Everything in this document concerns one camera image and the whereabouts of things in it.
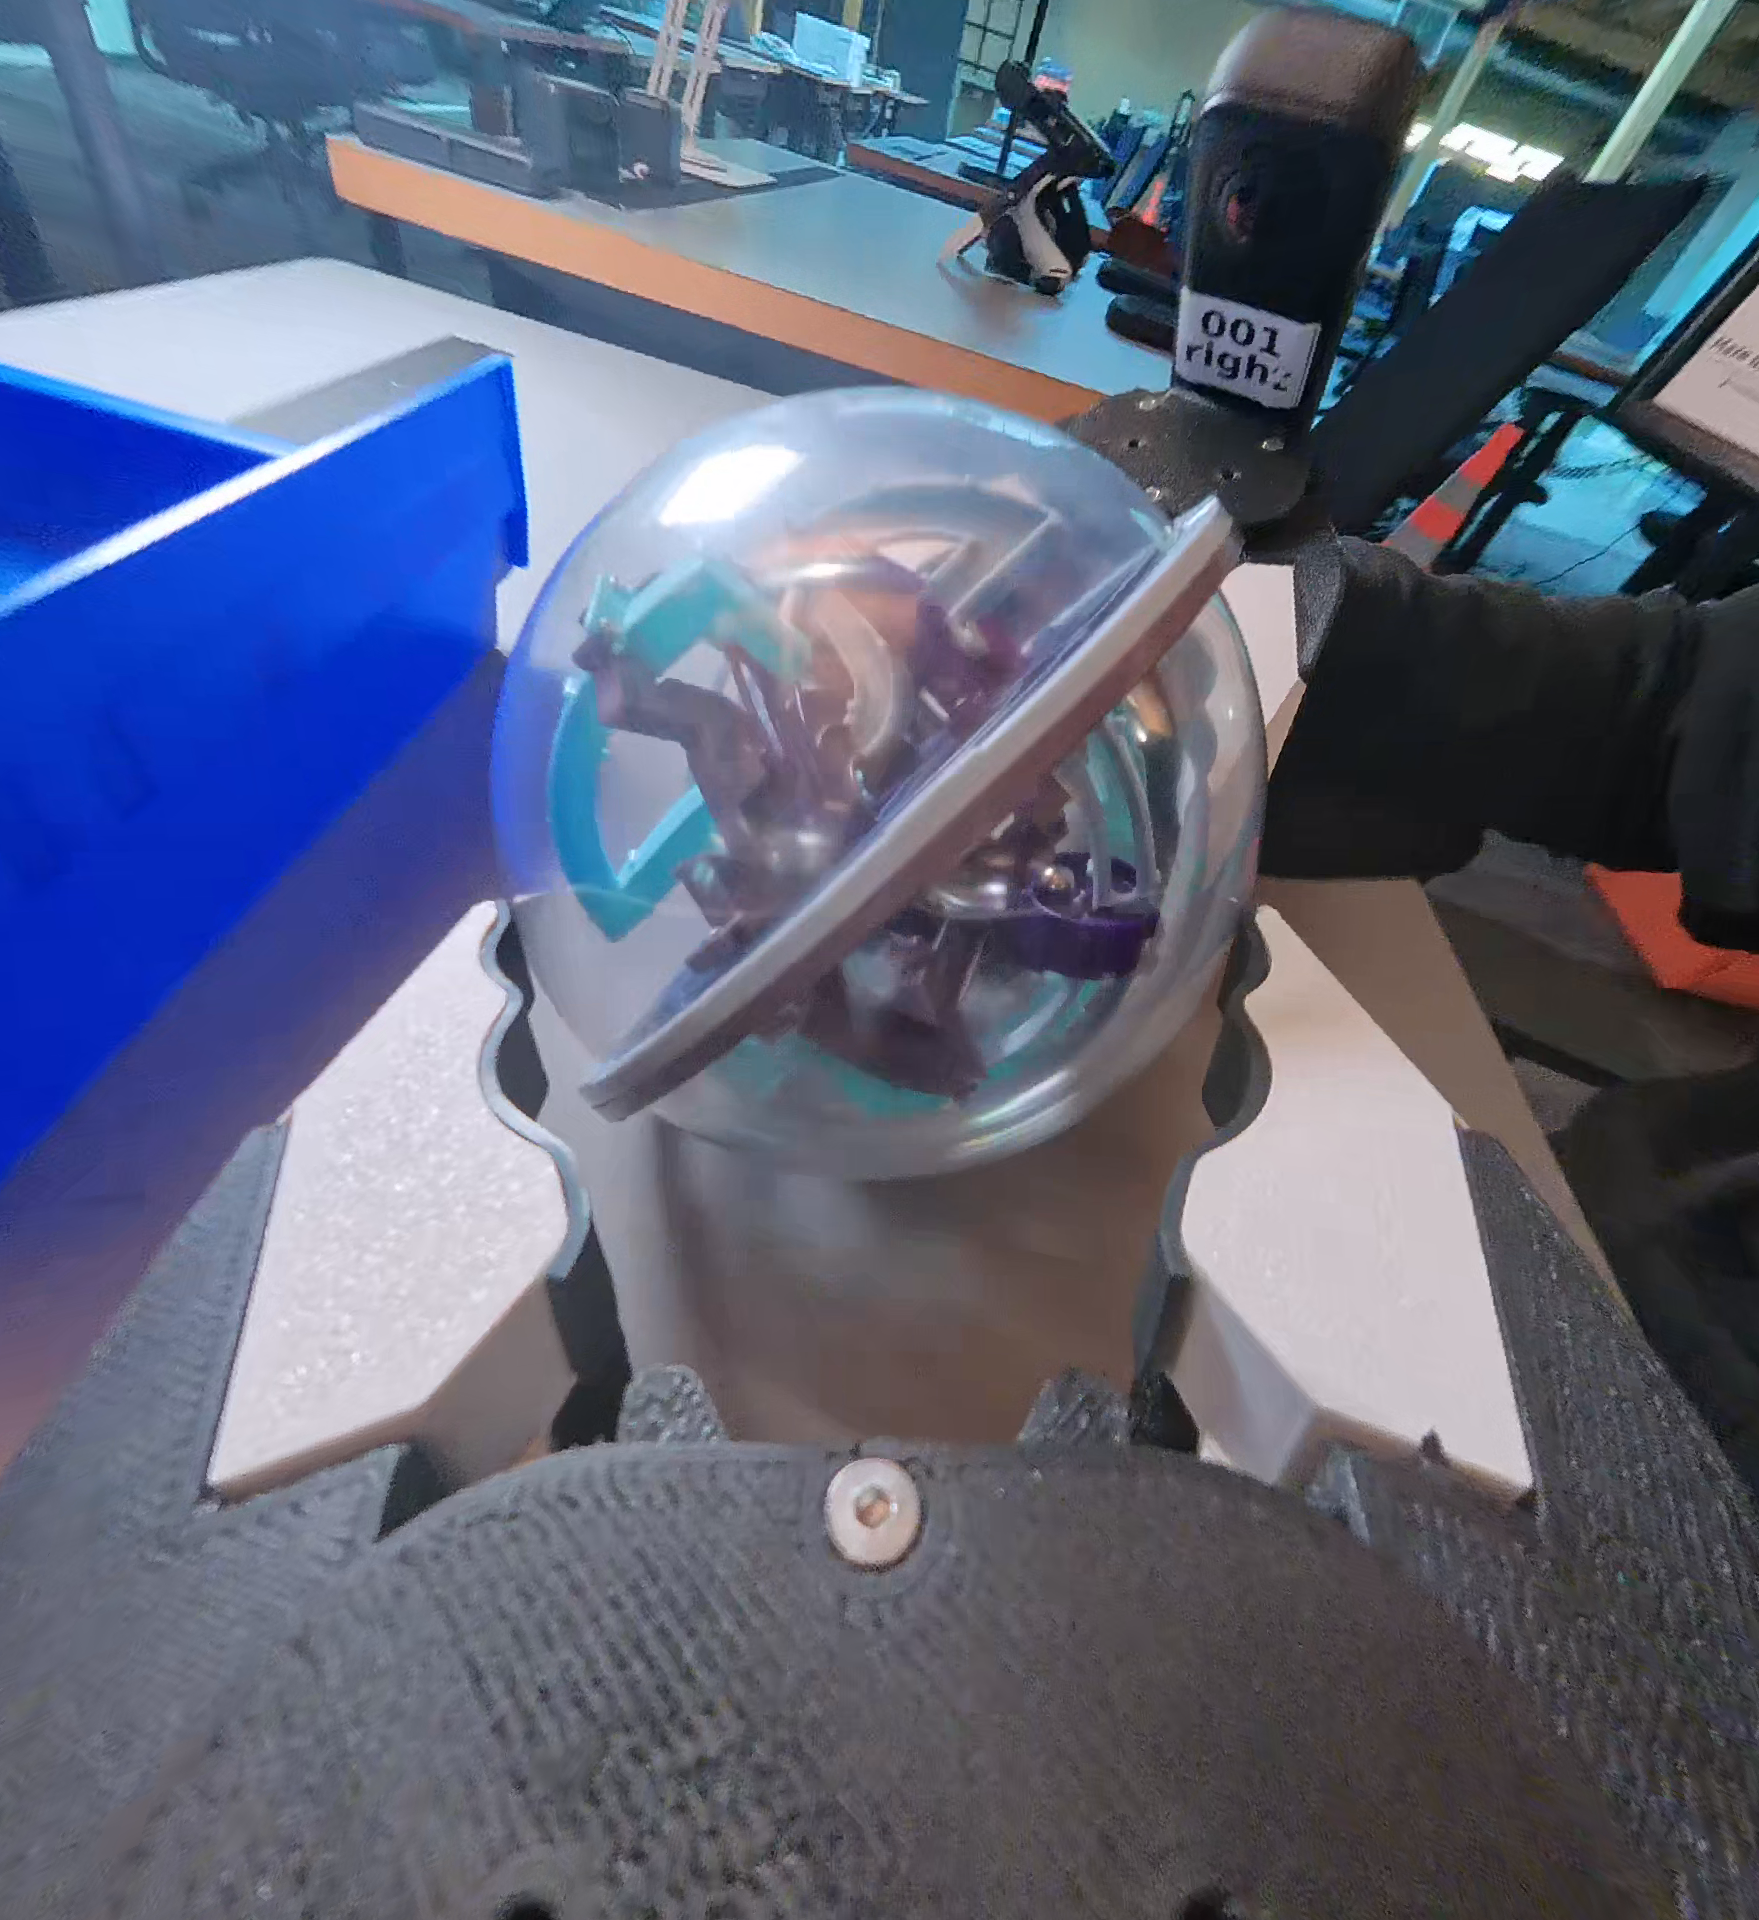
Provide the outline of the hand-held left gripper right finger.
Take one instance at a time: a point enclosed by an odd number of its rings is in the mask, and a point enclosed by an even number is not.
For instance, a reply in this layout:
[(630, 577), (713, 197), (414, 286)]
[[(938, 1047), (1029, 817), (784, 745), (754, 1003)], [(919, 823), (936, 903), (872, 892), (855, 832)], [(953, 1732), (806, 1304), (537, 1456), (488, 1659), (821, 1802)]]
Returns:
[(1204, 1072), (1213, 1126), (1171, 1176), (1134, 1309), (1202, 1453), (1301, 1490), (1333, 1450), (1435, 1443), (1516, 1502), (1535, 1464), (1442, 1093), (1283, 918), (1250, 918)]

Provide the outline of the orange fabric piece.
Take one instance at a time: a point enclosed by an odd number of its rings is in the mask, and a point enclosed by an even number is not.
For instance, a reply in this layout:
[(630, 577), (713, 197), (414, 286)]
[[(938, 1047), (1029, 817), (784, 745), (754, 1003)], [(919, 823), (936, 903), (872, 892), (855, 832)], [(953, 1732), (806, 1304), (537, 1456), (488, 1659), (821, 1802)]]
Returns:
[(1583, 877), (1660, 989), (1759, 1015), (1759, 955), (1692, 940), (1675, 874), (1585, 864)]

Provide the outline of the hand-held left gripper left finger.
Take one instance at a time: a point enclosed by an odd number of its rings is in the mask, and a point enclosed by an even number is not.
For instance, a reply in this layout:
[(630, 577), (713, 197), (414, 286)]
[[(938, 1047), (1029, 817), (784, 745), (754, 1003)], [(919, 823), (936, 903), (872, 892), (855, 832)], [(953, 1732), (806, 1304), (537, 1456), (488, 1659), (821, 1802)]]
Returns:
[(613, 1432), (627, 1341), (530, 1012), (517, 927), (471, 910), (289, 1104), (212, 1495), (387, 1446), (458, 1489)]

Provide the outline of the long wooden table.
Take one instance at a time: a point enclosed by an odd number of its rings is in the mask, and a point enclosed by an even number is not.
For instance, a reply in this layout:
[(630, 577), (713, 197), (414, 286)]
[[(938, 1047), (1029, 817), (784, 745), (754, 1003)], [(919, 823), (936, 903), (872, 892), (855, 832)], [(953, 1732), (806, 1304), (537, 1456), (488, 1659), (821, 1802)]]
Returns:
[(878, 179), (617, 208), (532, 201), (355, 136), (329, 153), (378, 248), (455, 241), (508, 313), (760, 393), (892, 383), (1057, 425), (1169, 380), (1165, 354), (1106, 327), (1095, 283), (1048, 298), (943, 262), (957, 208)]

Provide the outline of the blue plastic bin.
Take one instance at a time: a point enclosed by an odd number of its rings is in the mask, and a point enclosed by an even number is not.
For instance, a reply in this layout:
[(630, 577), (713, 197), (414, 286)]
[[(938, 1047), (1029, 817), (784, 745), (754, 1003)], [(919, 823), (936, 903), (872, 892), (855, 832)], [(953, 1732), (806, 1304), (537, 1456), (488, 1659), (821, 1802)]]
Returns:
[(509, 358), (294, 438), (0, 362), (0, 1187), (496, 637)]

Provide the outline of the clear plastic maze ball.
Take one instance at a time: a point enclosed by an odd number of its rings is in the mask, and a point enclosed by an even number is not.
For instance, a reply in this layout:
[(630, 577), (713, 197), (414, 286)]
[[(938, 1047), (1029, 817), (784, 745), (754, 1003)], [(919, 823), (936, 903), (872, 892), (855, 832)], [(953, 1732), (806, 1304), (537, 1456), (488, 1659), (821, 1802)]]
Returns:
[(491, 810), (575, 1098), (849, 1181), (1043, 1144), (1195, 1017), (1267, 724), (1223, 600), (1300, 498), (1177, 393), (904, 386), (707, 425), (509, 653)]

